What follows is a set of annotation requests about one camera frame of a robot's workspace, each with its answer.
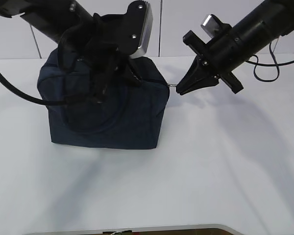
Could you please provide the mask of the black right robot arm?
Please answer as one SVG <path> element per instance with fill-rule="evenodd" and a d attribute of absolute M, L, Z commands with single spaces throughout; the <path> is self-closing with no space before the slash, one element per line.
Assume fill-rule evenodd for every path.
<path fill-rule="evenodd" d="M 234 26 L 210 14 L 201 27 L 211 39 L 205 43 L 191 30 L 183 36 L 196 57 L 176 92 L 185 95 L 222 80 L 236 94 L 244 87 L 232 71 L 273 40 L 294 31 L 294 0 L 265 0 Z"/>

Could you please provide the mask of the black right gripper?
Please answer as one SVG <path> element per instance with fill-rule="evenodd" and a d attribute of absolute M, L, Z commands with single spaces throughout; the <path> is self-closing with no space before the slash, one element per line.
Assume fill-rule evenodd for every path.
<path fill-rule="evenodd" d="M 232 71 L 243 63 L 241 24 L 224 30 L 217 37 L 204 43 L 193 31 L 189 31 L 183 42 L 195 53 L 189 70 L 178 83 L 178 93 L 187 93 L 213 87 L 222 80 L 233 93 L 240 92 L 244 87 Z"/>

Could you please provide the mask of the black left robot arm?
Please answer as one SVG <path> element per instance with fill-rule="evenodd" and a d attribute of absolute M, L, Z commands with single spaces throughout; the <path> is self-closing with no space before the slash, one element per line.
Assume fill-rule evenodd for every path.
<path fill-rule="evenodd" d="M 124 14 L 90 14 L 75 0 L 0 0 L 0 16 L 20 16 L 58 45 L 58 66 L 73 72 L 78 60 L 95 72 L 95 85 L 86 94 L 45 101 L 14 87 L 1 73 L 0 83 L 29 102 L 61 106 L 95 99 L 102 102 L 110 80 L 125 77 L 138 86 L 141 76 L 133 60 L 145 55 L 152 27 L 152 10 L 144 0 L 129 4 Z"/>

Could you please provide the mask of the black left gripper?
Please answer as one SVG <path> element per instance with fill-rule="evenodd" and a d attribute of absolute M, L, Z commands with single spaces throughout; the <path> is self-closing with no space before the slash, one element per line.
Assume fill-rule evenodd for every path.
<path fill-rule="evenodd" d="M 66 74 L 76 68 L 79 58 L 90 68 L 90 88 L 64 96 L 66 104 L 86 100 L 101 103 L 111 83 L 140 86 L 142 77 L 132 58 L 119 51 L 117 30 L 122 15 L 94 14 L 89 22 L 82 19 L 64 31 L 58 43 L 58 65 Z"/>

